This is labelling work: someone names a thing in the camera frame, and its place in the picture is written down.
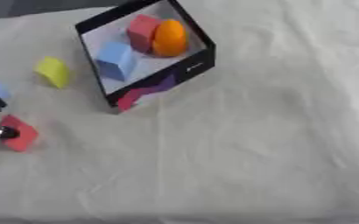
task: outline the white tablecloth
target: white tablecloth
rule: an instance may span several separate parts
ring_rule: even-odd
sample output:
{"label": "white tablecloth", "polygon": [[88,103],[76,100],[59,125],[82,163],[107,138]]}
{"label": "white tablecloth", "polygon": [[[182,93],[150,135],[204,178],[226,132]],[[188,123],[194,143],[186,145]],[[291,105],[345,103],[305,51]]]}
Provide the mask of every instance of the white tablecloth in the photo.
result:
{"label": "white tablecloth", "polygon": [[[7,112],[40,133],[26,154],[0,145],[2,221],[359,217],[359,0],[181,2],[216,68],[123,115],[74,30],[105,9],[0,19]],[[33,73],[44,56],[71,67],[69,88]]]}

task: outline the red block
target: red block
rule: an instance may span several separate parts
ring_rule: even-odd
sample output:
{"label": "red block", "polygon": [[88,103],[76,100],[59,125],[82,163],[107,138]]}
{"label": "red block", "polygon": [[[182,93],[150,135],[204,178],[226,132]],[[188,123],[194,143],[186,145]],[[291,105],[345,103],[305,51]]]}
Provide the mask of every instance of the red block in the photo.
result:
{"label": "red block", "polygon": [[20,121],[13,115],[7,115],[0,122],[0,126],[7,126],[20,132],[20,136],[14,139],[3,140],[3,143],[15,151],[26,151],[38,137],[38,132],[30,125]]}
{"label": "red block", "polygon": [[127,30],[131,46],[141,53],[148,52],[152,47],[155,30],[159,24],[159,19],[143,14],[138,15]]}

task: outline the orange ball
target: orange ball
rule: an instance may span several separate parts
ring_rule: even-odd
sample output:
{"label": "orange ball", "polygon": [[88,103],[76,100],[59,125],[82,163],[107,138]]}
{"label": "orange ball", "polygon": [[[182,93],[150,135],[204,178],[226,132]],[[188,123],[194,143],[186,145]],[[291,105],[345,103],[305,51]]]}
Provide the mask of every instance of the orange ball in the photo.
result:
{"label": "orange ball", "polygon": [[174,19],[162,22],[155,32],[152,48],[158,56],[179,56],[187,50],[185,27]]}

